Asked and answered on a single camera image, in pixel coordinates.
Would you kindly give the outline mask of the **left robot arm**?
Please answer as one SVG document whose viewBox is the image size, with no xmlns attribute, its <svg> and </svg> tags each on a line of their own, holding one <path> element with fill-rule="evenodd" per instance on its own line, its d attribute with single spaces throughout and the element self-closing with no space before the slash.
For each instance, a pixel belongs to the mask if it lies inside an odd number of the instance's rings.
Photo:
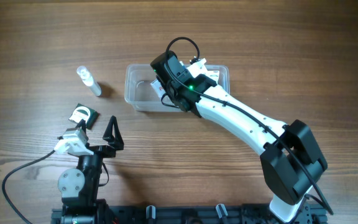
<svg viewBox="0 0 358 224">
<path fill-rule="evenodd" d="M 78 163 L 58 178 L 63 207 L 52 211 L 52 223 L 119 223 L 106 200 L 97 198 L 98 189 L 103 186 L 100 182 L 102 171 L 107 170 L 103 159 L 113 158 L 117 151 L 124 149 L 115 116 L 110 118 L 103 140 L 106 145 L 90 146 L 83 119 L 58 137 L 55 152 L 75 156 Z"/>
</svg>

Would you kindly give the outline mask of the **white caplet medicine box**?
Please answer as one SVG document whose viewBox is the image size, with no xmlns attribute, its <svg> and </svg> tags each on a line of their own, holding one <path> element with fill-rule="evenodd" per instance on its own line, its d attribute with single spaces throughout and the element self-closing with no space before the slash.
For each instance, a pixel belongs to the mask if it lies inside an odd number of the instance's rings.
<svg viewBox="0 0 358 224">
<path fill-rule="evenodd" d="M 163 89 L 161 83 L 155 79 L 154 81 L 152 81 L 150 83 L 151 87 L 154 89 L 154 91 L 156 92 L 157 96 L 161 99 L 163 97 L 164 94 L 166 94 L 165 90 Z"/>
</svg>

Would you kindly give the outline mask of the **white spray bottle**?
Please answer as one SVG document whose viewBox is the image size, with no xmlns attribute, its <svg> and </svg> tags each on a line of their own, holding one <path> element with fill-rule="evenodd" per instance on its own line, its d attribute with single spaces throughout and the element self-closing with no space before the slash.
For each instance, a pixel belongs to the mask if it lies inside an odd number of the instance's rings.
<svg viewBox="0 0 358 224">
<path fill-rule="evenodd" d="M 85 66 L 79 66 L 76 70 L 82 82 L 91 90 L 95 96 L 101 96 L 102 90 L 98 82 L 93 78 L 91 72 Z"/>
</svg>

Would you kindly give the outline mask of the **white Hansaplast plaster box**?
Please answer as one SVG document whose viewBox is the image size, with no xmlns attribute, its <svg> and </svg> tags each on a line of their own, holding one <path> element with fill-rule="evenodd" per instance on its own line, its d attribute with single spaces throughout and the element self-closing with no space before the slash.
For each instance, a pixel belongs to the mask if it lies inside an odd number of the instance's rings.
<svg viewBox="0 0 358 224">
<path fill-rule="evenodd" d="M 206 76 L 210 79 L 214 80 L 216 83 L 219 82 L 220 72 L 219 71 L 207 71 Z"/>
</svg>

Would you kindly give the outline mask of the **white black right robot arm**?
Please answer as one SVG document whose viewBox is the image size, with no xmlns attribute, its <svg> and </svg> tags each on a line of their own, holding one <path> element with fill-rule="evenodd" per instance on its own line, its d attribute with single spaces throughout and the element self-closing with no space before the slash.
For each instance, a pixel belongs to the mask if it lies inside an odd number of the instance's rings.
<svg viewBox="0 0 358 224">
<path fill-rule="evenodd" d="M 219 124 L 256 152 L 265 183 L 273 192 L 269 210 L 275 218 L 282 223 L 293 221 L 310 189 L 326 202 L 317 182 L 328 163 L 304 122 L 286 124 L 266 117 L 203 74 L 194 77 L 181 72 L 174 78 L 158 72 L 157 80 L 176 107 Z"/>
</svg>

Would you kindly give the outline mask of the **green white small box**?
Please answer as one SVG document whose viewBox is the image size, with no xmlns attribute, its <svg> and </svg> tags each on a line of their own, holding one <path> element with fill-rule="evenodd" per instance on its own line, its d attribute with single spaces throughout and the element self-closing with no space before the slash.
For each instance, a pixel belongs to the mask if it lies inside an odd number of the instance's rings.
<svg viewBox="0 0 358 224">
<path fill-rule="evenodd" d="M 98 116 L 99 113 L 96 110 L 78 103 L 68 120 L 76 124 L 78 124 L 81 120 L 84 120 L 86 128 L 91 129 Z"/>
</svg>

